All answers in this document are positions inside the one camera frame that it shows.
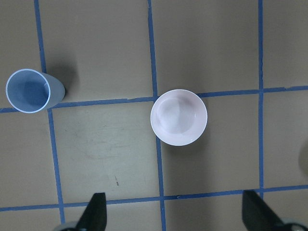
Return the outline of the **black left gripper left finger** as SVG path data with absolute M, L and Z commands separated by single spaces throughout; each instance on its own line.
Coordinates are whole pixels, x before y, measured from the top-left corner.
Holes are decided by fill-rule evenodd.
M 105 193 L 95 193 L 80 217 L 76 231 L 104 231 L 107 225 Z

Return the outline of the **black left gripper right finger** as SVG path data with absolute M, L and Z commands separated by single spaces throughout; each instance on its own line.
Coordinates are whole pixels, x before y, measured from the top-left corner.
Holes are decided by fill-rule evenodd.
M 242 221 L 248 231 L 277 231 L 282 220 L 253 190 L 243 191 Z

